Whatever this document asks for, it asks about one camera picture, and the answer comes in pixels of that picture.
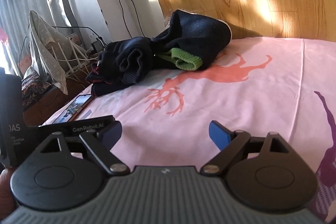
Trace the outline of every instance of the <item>bed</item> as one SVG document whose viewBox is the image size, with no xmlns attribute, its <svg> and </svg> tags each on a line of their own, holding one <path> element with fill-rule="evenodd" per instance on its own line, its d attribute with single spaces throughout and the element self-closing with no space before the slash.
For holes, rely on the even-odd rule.
<svg viewBox="0 0 336 224">
<path fill-rule="evenodd" d="M 111 151 L 130 168 L 199 169 L 219 152 L 208 134 L 212 120 L 253 136 L 279 132 L 316 172 L 311 210 L 329 222 L 336 215 L 335 66 L 336 43 L 233 40 L 207 70 L 151 71 L 137 85 L 95 98 L 78 119 L 119 120 L 123 134 Z M 90 86 L 81 94 L 88 93 Z"/>
</svg>

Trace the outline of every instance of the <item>white cable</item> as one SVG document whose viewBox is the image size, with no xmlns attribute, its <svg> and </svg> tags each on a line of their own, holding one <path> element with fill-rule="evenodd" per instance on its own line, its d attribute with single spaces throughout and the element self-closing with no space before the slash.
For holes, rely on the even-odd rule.
<svg viewBox="0 0 336 224">
<path fill-rule="evenodd" d="M 73 69 L 72 69 L 72 67 L 71 67 L 71 65 L 70 65 L 70 63 L 69 63 L 69 60 L 67 60 L 67 57 L 66 57 L 66 55 L 65 55 L 65 53 L 64 53 L 64 51 L 63 51 L 63 49 L 62 49 L 62 47 L 61 47 L 61 44 L 60 44 L 59 42 L 57 42 L 57 44 L 58 44 L 59 49 L 61 50 L 61 53 L 63 54 L 63 57 L 65 58 L 64 61 L 67 63 L 70 72 L 71 72 L 71 73 L 74 73 L 74 71 L 73 71 Z"/>
<path fill-rule="evenodd" d="M 77 75 L 75 75 L 74 73 L 72 74 L 79 82 L 82 82 Z"/>
<path fill-rule="evenodd" d="M 78 48 L 77 48 L 77 45 L 75 44 L 75 42 L 73 42 L 72 40 L 70 40 L 70 43 L 72 45 L 75 46 L 75 48 L 77 49 L 77 52 L 83 57 L 83 58 L 87 58 Z"/>
<path fill-rule="evenodd" d="M 72 77 L 67 77 L 67 79 L 71 79 L 71 80 L 73 80 L 73 81 L 75 81 L 75 82 L 79 83 L 80 85 L 82 85 L 82 86 L 83 86 L 83 88 L 85 88 L 85 86 L 83 85 L 83 83 L 82 83 L 82 82 L 79 82 L 79 81 L 77 81 L 76 79 L 74 79 L 74 78 L 72 78 Z"/>
<path fill-rule="evenodd" d="M 70 46 L 71 46 L 71 48 L 72 48 L 73 53 L 74 53 L 75 56 L 76 56 L 76 60 L 77 60 L 78 67 L 81 68 L 82 64 L 79 62 L 77 53 L 76 53 L 76 51 L 75 51 L 75 49 L 74 49 L 74 46 L 73 46 L 72 43 L 71 43 L 71 39 L 70 39 L 69 37 L 68 37 L 68 41 L 69 41 L 69 43 L 70 43 Z"/>
<path fill-rule="evenodd" d="M 88 73 L 86 73 L 86 71 L 83 71 L 82 69 L 78 68 L 82 73 L 84 73 L 85 75 L 88 75 Z"/>
<path fill-rule="evenodd" d="M 63 61 L 63 62 L 67 62 L 67 61 L 76 61 L 77 59 L 71 59 L 71 60 L 60 60 L 60 59 L 56 59 L 58 61 Z M 90 59 L 78 59 L 78 60 L 84 60 L 84 61 L 91 61 L 91 60 L 98 60 L 97 58 L 90 58 Z"/>
</svg>

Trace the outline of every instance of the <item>phone screen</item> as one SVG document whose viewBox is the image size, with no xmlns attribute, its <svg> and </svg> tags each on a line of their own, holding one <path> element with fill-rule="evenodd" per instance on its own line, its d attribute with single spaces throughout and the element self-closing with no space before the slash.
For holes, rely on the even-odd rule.
<svg viewBox="0 0 336 224">
<path fill-rule="evenodd" d="M 53 123 L 68 122 L 90 97 L 90 94 L 78 96 Z"/>
</svg>

